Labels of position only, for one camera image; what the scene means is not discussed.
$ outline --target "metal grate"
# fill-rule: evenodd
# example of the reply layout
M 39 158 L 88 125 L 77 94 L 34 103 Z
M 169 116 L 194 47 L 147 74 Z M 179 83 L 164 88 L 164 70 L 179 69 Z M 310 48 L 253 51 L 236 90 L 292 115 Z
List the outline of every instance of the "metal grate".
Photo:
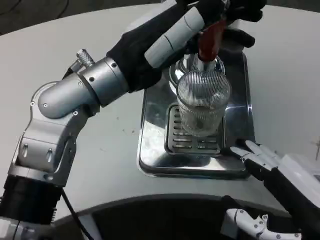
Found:
M 184 130 L 178 105 L 169 109 L 168 123 L 166 129 L 165 147 L 167 152 L 175 154 L 198 154 L 218 155 L 220 152 L 219 143 L 222 142 L 222 135 L 218 127 L 215 134 L 206 137 L 195 137 Z

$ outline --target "black glove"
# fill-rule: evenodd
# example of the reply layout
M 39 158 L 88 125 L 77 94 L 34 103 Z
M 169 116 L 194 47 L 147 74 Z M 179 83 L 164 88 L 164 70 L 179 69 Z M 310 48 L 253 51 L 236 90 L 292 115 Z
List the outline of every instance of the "black glove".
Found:
M 178 4 L 143 25 L 123 34 L 120 41 L 107 53 L 121 69 L 127 80 L 130 93 L 147 89 L 156 84 L 161 78 L 162 70 L 186 53 L 189 44 L 169 57 L 159 68 L 152 68 L 145 59 L 145 52 L 189 10 L 187 3 L 194 1 L 178 0 Z M 226 12 L 227 21 L 230 23 L 236 19 L 258 21 L 262 17 L 260 9 L 265 4 L 265 0 L 231 0 Z M 220 20 L 225 4 L 221 0 L 200 0 L 195 4 L 195 7 L 201 14 L 206 26 L 209 26 L 211 23 Z M 255 43 L 253 37 L 241 30 L 227 29 L 223 37 L 236 40 L 241 46 L 245 47 L 251 47 Z

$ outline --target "red handle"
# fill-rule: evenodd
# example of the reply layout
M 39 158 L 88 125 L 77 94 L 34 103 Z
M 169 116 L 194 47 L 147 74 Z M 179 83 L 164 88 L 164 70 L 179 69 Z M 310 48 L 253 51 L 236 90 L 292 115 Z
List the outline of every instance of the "red handle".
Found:
M 215 60 L 219 52 L 226 25 L 226 20 L 220 20 L 204 30 L 198 42 L 198 56 L 201 61 L 211 62 Z

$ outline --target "stainless steel tray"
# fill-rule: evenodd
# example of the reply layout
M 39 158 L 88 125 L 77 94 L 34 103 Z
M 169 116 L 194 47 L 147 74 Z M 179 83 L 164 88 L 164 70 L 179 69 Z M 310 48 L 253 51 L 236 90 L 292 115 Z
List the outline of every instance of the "stainless steel tray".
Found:
M 243 53 L 220 51 L 225 74 L 232 86 L 232 96 L 223 119 L 224 146 L 233 146 L 237 138 L 255 140 L 250 102 L 246 57 Z M 219 154 L 177 153 L 166 149 L 168 109 L 177 102 L 175 88 L 169 81 L 169 69 L 162 79 L 144 92 L 137 160 L 150 176 L 236 179 L 248 176 L 243 164 Z

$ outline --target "silver robotic arm joint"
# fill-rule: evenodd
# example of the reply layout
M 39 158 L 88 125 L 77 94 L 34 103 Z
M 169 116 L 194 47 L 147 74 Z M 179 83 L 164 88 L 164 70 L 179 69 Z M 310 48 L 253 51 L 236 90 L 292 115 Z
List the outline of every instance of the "silver robotic arm joint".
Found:
M 30 103 L 30 122 L 19 140 L 8 174 L 64 187 L 76 154 L 76 139 L 87 119 L 128 91 L 110 57 L 90 64 L 79 58 L 61 81 L 40 87 Z
M 23 132 L 8 174 L 64 187 L 76 154 L 76 139 L 88 115 L 79 107 L 62 118 L 44 116 L 39 109 L 42 93 L 56 85 L 39 88 L 30 103 L 30 122 Z

